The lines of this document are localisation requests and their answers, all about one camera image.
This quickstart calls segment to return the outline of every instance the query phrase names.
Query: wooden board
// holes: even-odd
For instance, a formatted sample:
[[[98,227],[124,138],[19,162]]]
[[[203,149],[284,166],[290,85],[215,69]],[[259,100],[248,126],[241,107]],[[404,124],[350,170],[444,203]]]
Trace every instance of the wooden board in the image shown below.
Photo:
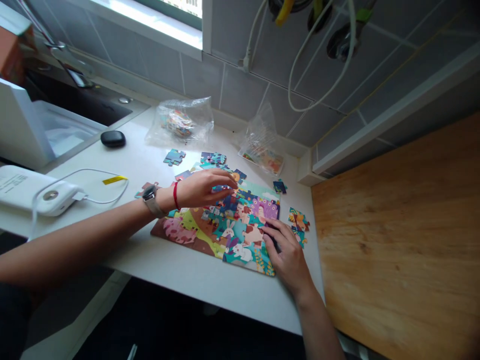
[[[477,358],[480,113],[322,182],[312,197],[336,328],[394,360]]]

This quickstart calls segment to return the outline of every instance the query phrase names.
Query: white cable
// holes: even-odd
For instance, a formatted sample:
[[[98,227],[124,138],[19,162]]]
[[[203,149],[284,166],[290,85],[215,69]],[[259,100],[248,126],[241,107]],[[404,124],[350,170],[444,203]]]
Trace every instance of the white cable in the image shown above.
[[[292,94],[292,76],[294,74],[295,65],[297,64],[297,61],[298,61],[302,51],[304,50],[305,46],[307,45],[310,37],[312,36],[313,32],[315,31],[315,28],[317,27],[317,24],[320,22],[322,17],[325,15],[328,8],[332,5],[332,2],[333,2],[333,0],[330,0],[328,2],[328,4],[323,8],[323,11],[321,12],[318,19],[315,21],[315,24],[313,24],[313,26],[311,27],[310,32],[306,36],[306,39],[303,42],[302,46],[300,47],[300,50],[296,54],[295,60],[293,61],[293,64],[291,66],[290,77],[288,78],[288,103],[290,104],[290,107],[292,108],[293,111],[296,111],[296,112],[299,112],[299,113],[303,113],[305,111],[313,109],[318,104],[320,104],[320,102],[322,102],[323,99],[325,99],[328,95],[330,95],[330,93],[335,89],[335,87],[338,85],[340,80],[342,80],[342,78],[344,77],[345,72],[349,68],[350,60],[352,59],[352,56],[354,54],[355,41],[356,41],[356,35],[357,35],[356,34],[356,29],[357,29],[357,27],[356,27],[356,14],[355,14],[355,7],[354,7],[353,0],[347,0],[347,2],[348,2],[348,14],[349,14],[349,17],[350,17],[350,48],[348,49],[348,56],[346,58],[345,65],[343,65],[343,70],[341,71],[340,76],[337,78],[335,83],[331,86],[330,90],[328,90],[325,93],[325,95],[322,96],[322,98],[320,100],[318,100],[317,102],[314,102],[309,107],[306,107],[304,109],[299,109],[299,108],[296,108],[292,104],[292,97],[291,97],[291,94]]]
[[[253,19],[253,24],[251,25],[250,37],[248,38],[248,45],[246,46],[246,54],[243,58],[243,71],[245,71],[246,73],[250,72],[250,56],[252,54],[252,38],[254,37],[255,25],[257,24],[260,13],[262,12],[262,9],[266,4],[267,0],[263,0],[260,7],[258,8],[258,11],[256,12],[255,18]]]
[[[110,171],[104,171],[104,170],[98,170],[98,169],[94,169],[94,168],[89,168],[89,167],[86,167],[86,168],[81,168],[81,169],[78,169],[74,172],[71,172],[69,173],[68,175],[64,176],[64,177],[61,177],[57,180],[55,180],[54,182],[51,182],[50,184],[44,186],[43,188],[41,188],[39,191],[37,191],[35,193],[35,195],[33,196],[32,200],[31,200],[31,228],[30,228],[30,236],[28,237],[27,239],[27,242],[29,241],[32,241],[33,240],[33,237],[34,237],[34,234],[35,234],[35,228],[36,228],[36,225],[37,225],[37,220],[38,220],[38,213],[37,213],[37,206],[38,206],[38,197],[39,195],[45,191],[47,188],[51,187],[52,185],[72,176],[73,174],[76,174],[78,172],[81,172],[81,171],[85,171],[85,170],[89,170],[89,171],[95,171],[95,172],[98,172],[98,173],[105,173],[105,174],[110,174],[110,175],[115,175],[115,176],[121,176],[119,174],[116,174],[114,172],[110,172]],[[125,190],[127,190],[127,186],[129,185],[129,180],[126,178],[125,179],[125,186],[123,187],[123,190],[120,192],[120,194],[112,199],[112,200],[109,200],[109,201],[97,201],[97,200],[93,200],[91,198],[88,197],[88,195],[84,195],[83,199],[82,200],[88,200],[92,203],[96,203],[96,204],[109,204],[109,203],[113,203],[113,202],[116,202],[118,199],[120,199],[120,197],[122,197],[122,195],[124,194]]]

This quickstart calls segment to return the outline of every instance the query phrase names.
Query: person's right hand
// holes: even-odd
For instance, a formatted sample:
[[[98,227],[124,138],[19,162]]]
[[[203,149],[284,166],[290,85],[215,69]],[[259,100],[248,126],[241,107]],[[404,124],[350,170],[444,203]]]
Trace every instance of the person's right hand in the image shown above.
[[[292,229],[285,223],[276,219],[266,219],[273,227],[263,226],[263,241],[268,251],[270,261],[275,272],[290,290],[295,301],[299,297],[307,296],[311,291],[316,291],[309,268],[305,262],[302,246],[297,241]],[[272,238],[276,240],[281,252],[275,249]]]

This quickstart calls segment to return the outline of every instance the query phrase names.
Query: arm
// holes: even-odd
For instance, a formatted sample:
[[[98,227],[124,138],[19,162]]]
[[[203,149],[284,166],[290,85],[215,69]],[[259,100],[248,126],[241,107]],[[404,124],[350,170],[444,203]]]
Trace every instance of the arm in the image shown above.
[[[233,192],[212,193],[217,185],[238,187],[224,170],[196,172],[178,184],[178,205],[213,205]],[[175,209],[173,187],[157,190],[156,198],[164,212]],[[0,283],[34,293],[49,290],[98,263],[154,219],[143,200],[137,199],[36,238],[0,256]]]
[[[307,359],[345,360],[335,328],[312,281],[304,252],[294,232],[276,219],[266,221],[276,229],[262,227],[263,240],[275,272],[295,300]],[[281,248],[280,253],[275,249],[272,238]]]

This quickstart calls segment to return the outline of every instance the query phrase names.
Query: sink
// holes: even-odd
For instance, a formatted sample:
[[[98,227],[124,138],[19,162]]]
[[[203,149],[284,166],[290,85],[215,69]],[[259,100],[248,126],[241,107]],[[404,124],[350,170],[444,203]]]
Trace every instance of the sink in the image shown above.
[[[107,127],[126,117],[132,119],[150,107],[103,86],[79,88],[62,68],[29,60],[23,87],[33,102],[43,100]]]

